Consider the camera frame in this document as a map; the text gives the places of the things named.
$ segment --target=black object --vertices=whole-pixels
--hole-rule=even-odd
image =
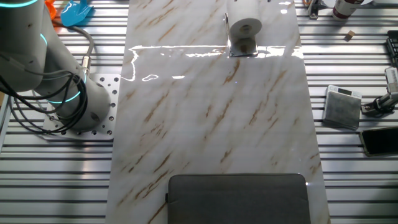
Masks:
[[[311,224],[300,174],[175,175],[169,224]]]
[[[367,156],[398,154],[397,127],[366,130],[359,136]]]
[[[398,67],[398,30],[390,30],[387,38],[387,50],[391,57],[392,66]]]

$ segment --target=metal bracket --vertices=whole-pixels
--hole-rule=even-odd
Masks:
[[[326,9],[327,7],[322,4],[322,0],[312,0],[308,7],[308,15],[310,19],[318,19],[318,12],[320,9]]]
[[[109,93],[111,97],[111,104],[108,115],[101,122],[101,124],[97,125],[91,131],[87,131],[84,133],[78,133],[74,130],[68,130],[64,133],[57,133],[54,135],[43,134],[43,138],[46,140],[53,141],[62,141],[65,139],[78,139],[78,140],[112,140],[114,138],[114,129],[116,125],[116,112],[118,110],[118,98],[119,98],[119,89],[121,76],[114,74],[91,74],[91,79],[94,82],[100,83],[104,86],[106,91]],[[53,107],[49,103],[49,110],[52,110]],[[44,128],[45,129],[55,129],[59,126],[62,126],[62,123],[59,121],[55,121],[50,119],[48,116],[44,119]]]
[[[224,21],[225,21],[226,35],[228,39],[227,46],[229,49],[229,56],[230,57],[256,56],[258,54],[256,38],[251,37],[251,38],[237,39],[233,37],[229,32],[227,13],[224,16],[225,16]]]

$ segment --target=black cable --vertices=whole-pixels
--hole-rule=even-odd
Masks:
[[[78,32],[79,34],[85,36],[87,38],[88,42],[90,43],[89,46],[88,46],[88,50],[87,50],[87,53],[85,54],[85,56],[90,56],[91,55],[91,53],[93,52],[93,49],[94,49],[94,40],[93,40],[92,36],[89,33],[87,33],[85,30],[83,30],[83,29],[81,29],[81,28],[79,28],[77,26],[65,27],[62,24],[62,22],[60,22],[60,21],[52,21],[52,22],[55,23],[56,25],[60,26],[60,27],[64,27],[64,28],[67,28],[67,29],[74,30],[74,31]]]
[[[21,121],[15,111],[12,108],[12,103],[11,103],[11,96],[9,96],[9,107],[11,109],[11,113],[14,116],[14,118],[16,119],[16,121],[24,128],[26,128],[29,131],[32,131],[33,133],[36,134],[53,134],[53,133],[62,133],[68,129],[70,129],[71,127],[73,127],[80,119],[81,117],[83,117],[86,107],[87,107],[87,92],[86,92],[86,85],[83,83],[83,80],[81,80],[80,78],[76,78],[74,77],[74,82],[76,82],[78,90],[80,91],[80,100],[79,100],[79,104],[76,108],[76,110],[74,111],[73,114],[77,114],[77,116],[73,117],[72,119],[70,119],[66,124],[64,124],[62,127],[55,129],[55,130],[46,130],[44,128],[41,128],[39,126],[37,126],[36,124],[34,124],[32,121],[30,121],[26,115],[24,114],[24,112],[22,111],[21,107],[19,106],[19,103],[17,101],[17,99],[15,98],[14,101],[16,103],[17,109],[20,112],[20,114],[22,115],[22,117],[24,117],[25,122],[28,122],[29,124],[31,124],[33,127],[39,129],[38,130],[34,130],[31,129],[30,127],[26,126],[23,121]]]
[[[69,86],[70,86],[71,81],[73,80],[73,77],[69,78],[68,81],[67,81],[67,83],[65,84],[65,85],[66,85],[66,87],[65,87],[65,94],[64,94],[64,96],[63,96],[63,100],[62,100],[61,104],[60,104],[58,107],[56,107],[54,110],[52,110],[52,111],[45,111],[45,110],[42,110],[42,109],[40,109],[40,108],[36,108],[36,107],[33,106],[32,104],[30,104],[30,103],[29,103],[28,101],[26,101],[23,97],[21,97],[18,93],[16,93],[16,92],[8,85],[8,83],[3,79],[2,76],[0,76],[0,82],[4,85],[4,87],[6,87],[6,89],[7,89],[8,92],[10,93],[9,95],[11,95],[11,96],[17,98],[18,100],[20,100],[21,102],[23,102],[26,106],[28,106],[30,109],[35,110],[35,111],[40,112],[40,113],[50,114],[50,113],[56,113],[56,112],[66,103],[66,100],[67,100],[67,97],[68,97]]]

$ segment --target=black phone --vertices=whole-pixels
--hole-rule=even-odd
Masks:
[[[398,154],[398,127],[366,130],[359,136],[367,156]]]

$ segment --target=small gray box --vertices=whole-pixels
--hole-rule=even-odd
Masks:
[[[348,129],[359,127],[362,94],[330,85],[326,93],[323,121]]]

